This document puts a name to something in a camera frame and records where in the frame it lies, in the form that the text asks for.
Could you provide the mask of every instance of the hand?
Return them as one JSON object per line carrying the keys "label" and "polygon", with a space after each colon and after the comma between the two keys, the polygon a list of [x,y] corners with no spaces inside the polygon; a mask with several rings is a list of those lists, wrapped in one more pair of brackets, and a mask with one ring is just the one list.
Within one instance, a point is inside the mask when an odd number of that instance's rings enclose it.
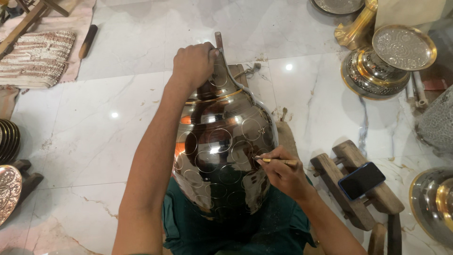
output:
{"label": "hand", "polygon": [[189,95],[201,87],[214,72],[214,61],[219,51],[210,42],[190,45],[180,48],[173,59],[173,75],[171,79],[183,86],[182,89]]}
{"label": "hand", "polygon": [[[269,153],[260,155],[260,157],[298,160],[281,145]],[[263,167],[271,184],[295,201],[308,200],[313,197],[313,192],[316,192],[305,177],[302,162],[299,161],[295,168],[277,160],[266,163],[259,159],[257,162]]]}

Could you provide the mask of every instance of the green pants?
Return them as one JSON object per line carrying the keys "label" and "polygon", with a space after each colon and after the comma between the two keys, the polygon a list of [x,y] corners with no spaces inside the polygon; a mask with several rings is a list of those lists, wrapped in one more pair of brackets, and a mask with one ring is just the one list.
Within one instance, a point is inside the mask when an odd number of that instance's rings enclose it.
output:
{"label": "green pants", "polygon": [[213,255],[219,251],[219,254],[301,255],[307,242],[314,247],[310,222],[304,212],[273,186],[255,214],[218,223],[197,214],[176,181],[170,178],[162,222],[164,247],[174,255]]}

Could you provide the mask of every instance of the white pipe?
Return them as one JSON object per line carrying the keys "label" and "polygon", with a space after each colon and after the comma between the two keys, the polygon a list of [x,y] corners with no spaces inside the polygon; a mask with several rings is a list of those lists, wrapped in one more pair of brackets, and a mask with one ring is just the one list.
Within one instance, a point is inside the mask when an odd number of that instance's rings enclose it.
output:
{"label": "white pipe", "polygon": [[413,72],[413,75],[414,75],[415,87],[417,88],[417,93],[419,95],[418,107],[426,108],[426,107],[428,107],[428,100],[426,99],[426,95],[424,93],[424,85],[423,85],[422,79],[420,77],[420,72],[415,71],[415,72]]}

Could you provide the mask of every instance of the brass object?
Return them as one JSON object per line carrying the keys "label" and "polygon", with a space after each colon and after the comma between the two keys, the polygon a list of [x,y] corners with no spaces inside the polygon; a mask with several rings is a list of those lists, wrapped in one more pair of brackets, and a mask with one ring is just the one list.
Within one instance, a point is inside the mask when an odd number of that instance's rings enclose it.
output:
{"label": "brass object", "polygon": [[201,216],[225,222],[254,214],[270,187],[256,155],[278,134],[270,111],[228,68],[222,38],[214,73],[187,100],[176,138],[172,175]]}
{"label": "brass object", "polygon": [[409,72],[380,59],[371,46],[353,50],[341,65],[345,84],[356,94],[374,100],[389,99],[401,92]]}
{"label": "brass object", "polygon": [[20,132],[13,122],[0,119],[0,164],[6,164],[14,160],[19,153]]}
{"label": "brass object", "polygon": [[0,166],[0,225],[10,216],[19,201],[22,176],[13,166]]}
{"label": "brass object", "polygon": [[419,174],[410,185],[409,203],[422,229],[432,239],[453,248],[453,168]]}
{"label": "brass object", "polygon": [[358,11],[364,0],[314,0],[314,3],[326,12],[342,15]]}
{"label": "brass object", "polygon": [[365,8],[357,19],[350,25],[338,25],[334,35],[339,45],[346,46],[350,50],[367,46],[366,35],[376,16],[377,0],[366,0]]}
{"label": "brass object", "polygon": [[437,57],[431,38],[405,25],[379,28],[373,36],[373,48],[384,62],[406,71],[428,68]]}

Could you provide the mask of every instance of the wooden clamp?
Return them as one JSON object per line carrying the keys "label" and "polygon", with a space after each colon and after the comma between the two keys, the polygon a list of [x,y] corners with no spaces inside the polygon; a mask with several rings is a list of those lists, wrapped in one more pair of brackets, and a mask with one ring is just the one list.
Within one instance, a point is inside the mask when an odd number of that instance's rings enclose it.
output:
{"label": "wooden clamp", "polygon": [[385,182],[367,192],[365,194],[366,199],[350,201],[338,186],[338,181],[345,175],[337,165],[342,163],[345,170],[348,173],[352,173],[368,161],[351,140],[340,143],[332,148],[332,150],[338,157],[338,160],[335,162],[326,153],[310,160],[317,171],[314,176],[321,176],[343,209],[345,218],[349,219],[355,227],[370,231],[376,224],[373,216],[366,208],[369,204],[373,204],[379,212],[389,215],[398,214],[404,210],[403,203],[401,203]]}

